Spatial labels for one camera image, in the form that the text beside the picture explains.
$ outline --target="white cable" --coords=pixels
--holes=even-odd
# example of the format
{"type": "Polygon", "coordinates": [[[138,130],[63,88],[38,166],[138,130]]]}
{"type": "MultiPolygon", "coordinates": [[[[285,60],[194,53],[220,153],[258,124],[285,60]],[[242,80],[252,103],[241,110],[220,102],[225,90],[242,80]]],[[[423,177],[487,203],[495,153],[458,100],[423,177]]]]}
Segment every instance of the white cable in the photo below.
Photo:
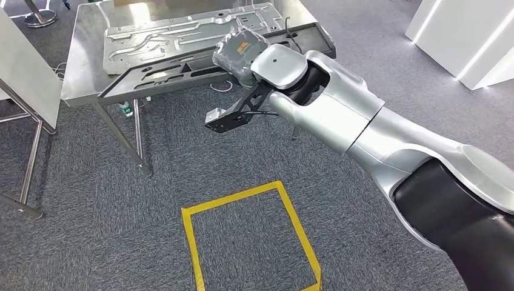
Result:
{"type": "Polygon", "coordinates": [[[62,62],[62,63],[58,64],[57,67],[55,67],[55,68],[50,67],[50,68],[52,68],[53,72],[57,75],[57,78],[59,78],[59,80],[61,80],[61,81],[64,79],[64,73],[66,71],[65,67],[61,68],[62,65],[67,65],[67,63],[62,62]]]}
{"type": "Polygon", "coordinates": [[[229,84],[230,84],[230,88],[225,89],[225,90],[216,89],[216,88],[212,87],[212,84],[210,84],[210,85],[209,85],[209,87],[210,87],[212,90],[216,91],[216,92],[224,93],[224,92],[228,92],[228,91],[230,91],[230,90],[232,89],[232,87],[234,87],[234,84],[232,84],[232,82],[227,81],[227,83],[229,83],[229,84]]]}

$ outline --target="stamped metal panel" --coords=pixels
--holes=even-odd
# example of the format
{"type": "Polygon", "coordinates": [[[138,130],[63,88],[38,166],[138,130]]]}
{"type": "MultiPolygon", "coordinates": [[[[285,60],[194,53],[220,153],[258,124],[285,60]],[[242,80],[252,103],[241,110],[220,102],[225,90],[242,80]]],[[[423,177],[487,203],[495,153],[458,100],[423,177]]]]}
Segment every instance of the stamped metal panel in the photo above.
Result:
{"type": "Polygon", "coordinates": [[[282,30],[285,21],[271,3],[110,27],[105,32],[104,70],[119,75],[130,67],[216,45],[243,25],[260,34],[282,30]]]}

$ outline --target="bottle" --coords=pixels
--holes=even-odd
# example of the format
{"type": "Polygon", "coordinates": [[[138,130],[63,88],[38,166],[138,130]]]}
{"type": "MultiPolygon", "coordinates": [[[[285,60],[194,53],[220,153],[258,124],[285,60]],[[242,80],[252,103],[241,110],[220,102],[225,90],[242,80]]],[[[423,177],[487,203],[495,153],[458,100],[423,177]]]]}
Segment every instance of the bottle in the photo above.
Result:
{"type": "Polygon", "coordinates": [[[125,103],[119,103],[119,108],[121,108],[121,111],[123,111],[123,114],[125,114],[126,117],[131,117],[134,115],[134,112],[132,112],[132,108],[130,108],[130,104],[128,101],[125,101],[125,103]]]}

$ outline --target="yellow tape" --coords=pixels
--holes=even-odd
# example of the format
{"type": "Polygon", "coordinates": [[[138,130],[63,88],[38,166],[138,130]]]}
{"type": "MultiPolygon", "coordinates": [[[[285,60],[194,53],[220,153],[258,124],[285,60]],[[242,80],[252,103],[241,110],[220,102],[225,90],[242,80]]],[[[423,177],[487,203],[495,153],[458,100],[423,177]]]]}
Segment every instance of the yellow tape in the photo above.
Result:
{"type": "Polygon", "coordinates": [[[196,240],[195,235],[193,233],[193,224],[191,223],[191,215],[205,211],[208,209],[212,209],[230,202],[234,202],[246,197],[250,197],[262,192],[266,192],[269,190],[276,189],[279,193],[280,199],[284,203],[285,210],[291,219],[293,224],[293,228],[295,229],[296,235],[300,240],[302,248],[304,249],[305,255],[307,256],[307,260],[309,261],[310,268],[312,272],[314,272],[314,276],[316,278],[316,283],[312,286],[309,286],[302,291],[320,291],[321,290],[321,268],[319,266],[318,259],[312,250],[312,247],[305,235],[305,231],[296,215],[296,212],[293,208],[293,204],[291,204],[291,200],[287,196],[285,192],[284,185],[282,185],[281,181],[271,182],[259,187],[251,188],[236,194],[232,194],[229,196],[225,196],[222,198],[218,198],[216,200],[212,200],[209,202],[205,202],[199,204],[197,206],[182,208],[182,220],[184,222],[185,235],[187,237],[187,242],[189,244],[189,250],[191,252],[191,261],[193,263],[193,272],[195,273],[195,282],[196,282],[196,291],[205,291],[204,279],[202,276],[202,270],[200,269],[200,259],[198,257],[198,250],[196,249],[196,240]]]}

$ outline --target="stand base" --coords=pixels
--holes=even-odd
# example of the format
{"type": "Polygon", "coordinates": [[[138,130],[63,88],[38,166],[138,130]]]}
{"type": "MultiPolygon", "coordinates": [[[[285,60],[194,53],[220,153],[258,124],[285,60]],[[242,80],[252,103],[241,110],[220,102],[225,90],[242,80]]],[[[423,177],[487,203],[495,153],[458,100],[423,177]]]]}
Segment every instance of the stand base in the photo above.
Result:
{"type": "Polygon", "coordinates": [[[52,23],[54,23],[57,20],[57,15],[52,10],[40,10],[39,13],[45,21],[41,23],[37,17],[34,15],[34,13],[31,13],[30,15],[27,15],[25,17],[25,25],[32,28],[39,28],[39,27],[45,27],[52,23]]]}

